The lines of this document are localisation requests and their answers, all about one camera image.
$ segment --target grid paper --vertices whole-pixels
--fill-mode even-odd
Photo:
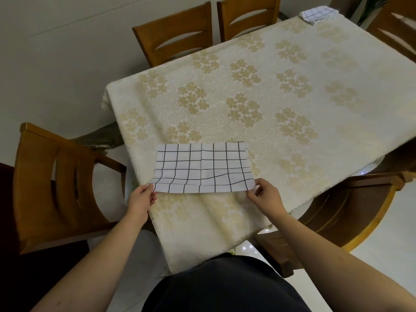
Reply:
[[[162,193],[236,192],[255,186],[242,141],[158,145],[150,183]]]
[[[300,12],[300,17],[304,21],[314,25],[329,20],[338,15],[338,10],[332,9],[329,6],[318,6],[310,10]]]

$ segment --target wooden chair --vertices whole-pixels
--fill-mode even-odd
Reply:
[[[416,62],[416,0],[389,0],[367,32]]]
[[[317,196],[299,222],[350,252],[374,231],[396,191],[412,180],[409,172],[347,178]],[[303,268],[279,231],[256,234],[249,241],[283,278]]]
[[[101,163],[121,173],[119,162],[30,123],[21,137],[13,174],[13,209],[19,253],[100,236],[108,222],[94,199],[92,172]],[[51,180],[55,165],[55,181]]]
[[[247,29],[268,26],[278,20],[280,0],[224,0],[217,2],[221,42],[228,41]],[[233,23],[238,17],[266,10]]]
[[[211,2],[183,12],[133,27],[133,32],[151,67],[173,60],[177,54],[187,54],[212,46]],[[199,32],[167,45],[170,39]]]

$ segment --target right hand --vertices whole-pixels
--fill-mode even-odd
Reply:
[[[282,199],[277,188],[268,181],[258,178],[255,180],[256,185],[260,185],[256,192],[247,190],[247,198],[250,199],[266,217],[277,219],[288,212],[283,206]]]

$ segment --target tablecloth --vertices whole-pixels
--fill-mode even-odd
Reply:
[[[416,135],[416,65],[343,16],[295,17],[110,83],[139,183],[163,143],[246,141],[288,211]],[[245,193],[159,194],[150,216],[172,273],[269,221]]]

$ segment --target white tile floor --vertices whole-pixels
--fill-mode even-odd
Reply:
[[[127,165],[125,146],[110,150],[108,156]],[[97,204],[110,221],[122,218],[126,211],[121,190],[120,174],[97,165],[94,169],[93,189]],[[386,216],[376,230],[351,253],[397,281],[416,295],[416,181],[408,183],[396,196]],[[299,218],[309,203],[292,214]],[[102,237],[89,240],[93,248]],[[247,255],[265,261],[263,256],[248,242],[236,248],[237,255]],[[143,304],[165,272],[166,261],[155,235],[140,232],[132,254],[117,287],[108,312],[139,312]],[[296,270],[287,278],[299,292],[309,308],[315,312],[331,311],[304,270]]]

